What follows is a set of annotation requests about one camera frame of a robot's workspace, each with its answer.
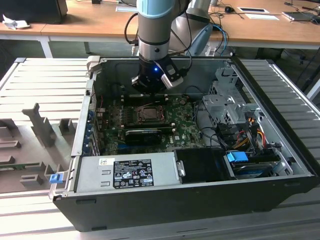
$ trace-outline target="white sticker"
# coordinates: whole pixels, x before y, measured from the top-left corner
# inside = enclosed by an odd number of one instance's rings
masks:
[[[13,171],[13,170],[15,170],[13,167],[0,168],[0,171]]]
[[[113,165],[115,159],[114,158],[100,158],[99,159],[99,165],[104,166],[104,165]]]

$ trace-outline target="white paper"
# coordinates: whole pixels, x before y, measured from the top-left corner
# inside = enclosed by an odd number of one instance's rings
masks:
[[[126,4],[118,3],[115,7],[116,12],[130,12],[130,13],[137,13],[138,9],[134,6],[128,6]]]
[[[265,15],[265,14],[251,14],[251,13],[246,13],[245,14],[249,19],[260,19],[260,20],[279,20],[274,15]]]
[[[244,13],[264,13],[264,14],[269,14],[270,12],[268,12],[266,9],[264,8],[256,8],[256,7],[244,7],[244,6],[238,6],[237,7],[241,12],[244,12]],[[244,11],[242,9],[263,9],[264,11],[260,11],[260,12],[257,12],[257,11]]]
[[[23,29],[23,28],[30,27],[30,25],[28,25],[28,23],[24,20],[16,21],[16,20],[7,18],[5,15],[2,15],[2,16],[3,16],[2,23],[6,25],[9,29],[16,30],[16,29]]]

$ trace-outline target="computer case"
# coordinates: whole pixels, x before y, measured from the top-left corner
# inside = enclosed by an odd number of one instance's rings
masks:
[[[66,0],[1,0],[0,18],[5,15],[27,23],[61,24],[67,15]]]

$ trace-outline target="ventilation slot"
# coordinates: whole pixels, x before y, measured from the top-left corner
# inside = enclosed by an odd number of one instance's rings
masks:
[[[231,123],[231,118],[230,118],[230,115],[229,113],[226,113],[225,116],[224,116],[224,121],[227,125],[229,125]]]

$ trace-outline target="power supply label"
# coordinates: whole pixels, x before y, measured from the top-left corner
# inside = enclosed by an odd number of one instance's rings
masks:
[[[113,164],[113,187],[128,189],[154,185],[151,159],[115,161]]]

